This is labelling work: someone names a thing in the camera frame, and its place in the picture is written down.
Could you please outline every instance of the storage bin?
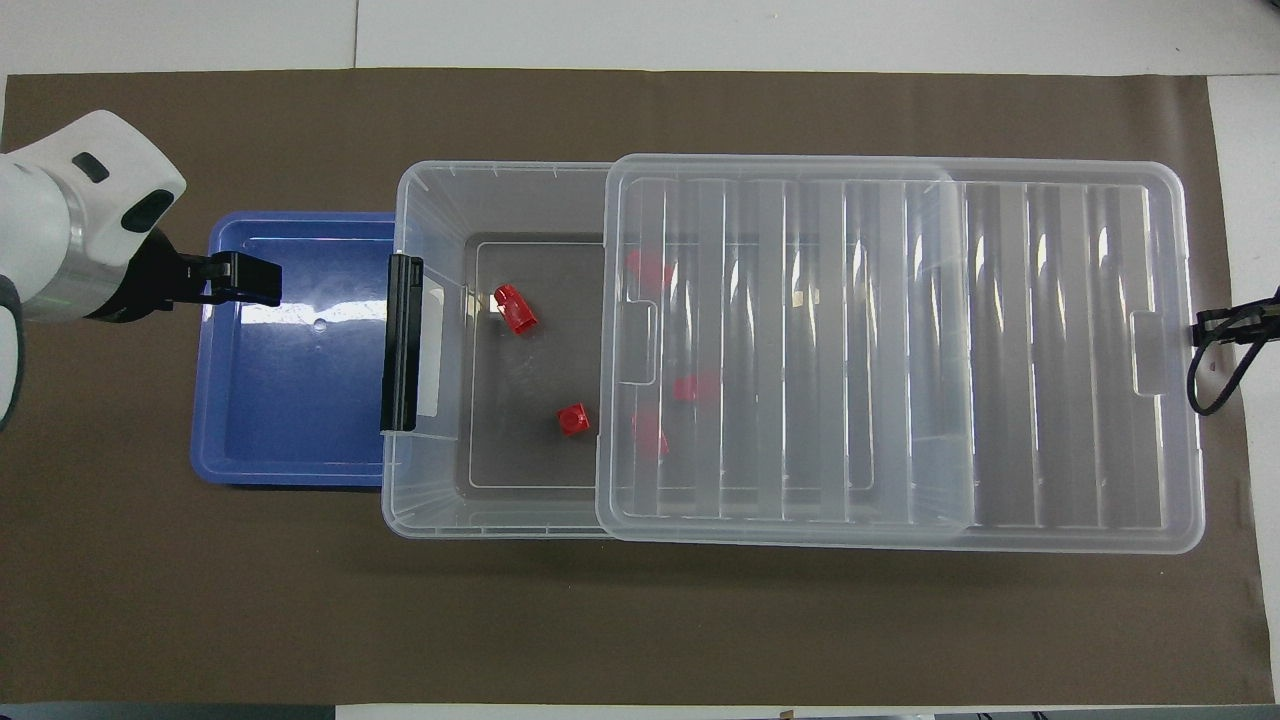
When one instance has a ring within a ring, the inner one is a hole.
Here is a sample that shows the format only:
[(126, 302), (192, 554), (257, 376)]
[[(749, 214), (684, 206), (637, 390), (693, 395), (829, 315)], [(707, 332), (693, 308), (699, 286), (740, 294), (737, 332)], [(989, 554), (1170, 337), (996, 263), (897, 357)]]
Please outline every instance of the storage bin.
[[(1183, 205), (1152, 163), (415, 165), (388, 524), (1185, 551), (1203, 500)], [(527, 336), (492, 302), (503, 283), (540, 319)], [(573, 402), (598, 439), (561, 436)]]
[(234, 213), (210, 255), (284, 268), (279, 307), (206, 305), (191, 465), (211, 482), (380, 487), (390, 213)]

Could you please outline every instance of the black latch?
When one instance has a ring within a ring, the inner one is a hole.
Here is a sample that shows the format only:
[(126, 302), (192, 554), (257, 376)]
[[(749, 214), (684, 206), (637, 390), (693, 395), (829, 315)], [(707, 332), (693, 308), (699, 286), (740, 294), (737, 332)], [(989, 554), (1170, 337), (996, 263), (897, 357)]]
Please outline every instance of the black latch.
[[(1240, 379), (1244, 378), (1244, 372), (1253, 364), (1253, 359), (1262, 351), (1262, 346), (1272, 340), (1280, 340), (1280, 288), (1276, 288), (1276, 293), (1265, 300), (1197, 313), (1196, 324), (1192, 325), (1192, 343), (1196, 346), (1196, 355), (1192, 356), (1192, 364), (1187, 368), (1187, 401), (1190, 402), (1192, 410), (1201, 415), (1217, 413), (1235, 392)], [(1203, 406), (1196, 395), (1196, 370), (1199, 369), (1204, 351), (1211, 345), (1225, 342), (1249, 345), (1249, 348), (1244, 351), (1240, 364), (1226, 379), (1222, 392), (1208, 406)]]
[(387, 263), (384, 430), (407, 432), (417, 425), (417, 361), (421, 342), (422, 259), (394, 252)]
[[(1235, 324), (1228, 324), (1238, 314), (1240, 318)], [(1256, 300), (1221, 310), (1202, 310), (1196, 313), (1196, 324), (1192, 325), (1192, 343), (1196, 347), (1201, 347), (1211, 342), (1248, 345), (1251, 342), (1276, 340), (1277, 336), (1268, 334), (1267, 328), (1268, 322), (1277, 316), (1280, 316), (1280, 300), (1276, 297)], [(1208, 340), (1210, 333), (1219, 328), (1221, 328), (1221, 332), (1213, 340)]]

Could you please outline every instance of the red cube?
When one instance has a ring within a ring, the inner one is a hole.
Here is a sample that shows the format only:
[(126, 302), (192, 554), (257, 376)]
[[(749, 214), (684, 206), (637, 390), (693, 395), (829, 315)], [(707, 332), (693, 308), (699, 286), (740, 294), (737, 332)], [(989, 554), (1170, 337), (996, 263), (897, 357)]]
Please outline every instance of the red cube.
[(636, 454), (648, 460), (660, 460), (671, 452), (667, 433), (662, 432), (662, 421), (653, 407), (641, 407), (631, 415), (631, 433), (635, 436)]
[(698, 400), (698, 375), (685, 375), (671, 383), (671, 396), (684, 402)]
[(556, 416), (561, 421), (561, 432), (566, 436), (576, 436), (591, 428), (591, 421), (586, 419), (586, 407), (582, 407), (581, 402), (557, 410)]
[(640, 283), (640, 290), (650, 299), (662, 297), (676, 277), (675, 265), (663, 264), (660, 258), (654, 255), (641, 258), (639, 250), (627, 254), (626, 265)]

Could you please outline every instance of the blue tray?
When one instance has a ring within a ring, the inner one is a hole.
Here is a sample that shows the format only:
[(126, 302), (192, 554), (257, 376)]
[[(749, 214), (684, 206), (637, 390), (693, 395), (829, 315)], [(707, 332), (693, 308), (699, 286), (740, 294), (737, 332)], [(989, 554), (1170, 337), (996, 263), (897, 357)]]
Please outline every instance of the blue tray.
[(191, 464), (211, 483), (378, 487), (390, 213), (234, 213), (209, 251), (279, 264), (279, 307), (200, 324)]

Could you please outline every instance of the clear plastic storage box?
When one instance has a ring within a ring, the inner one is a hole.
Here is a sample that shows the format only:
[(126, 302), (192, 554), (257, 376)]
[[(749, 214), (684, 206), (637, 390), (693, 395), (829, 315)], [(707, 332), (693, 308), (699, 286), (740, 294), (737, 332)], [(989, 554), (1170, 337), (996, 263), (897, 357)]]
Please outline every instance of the clear plastic storage box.
[[(1202, 533), (1162, 165), (430, 161), (401, 183), (396, 251), (401, 534), (1180, 552)], [(493, 302), (506, 283), (527, 334)], [(561, 434), (573, 402), (598, 437)]]

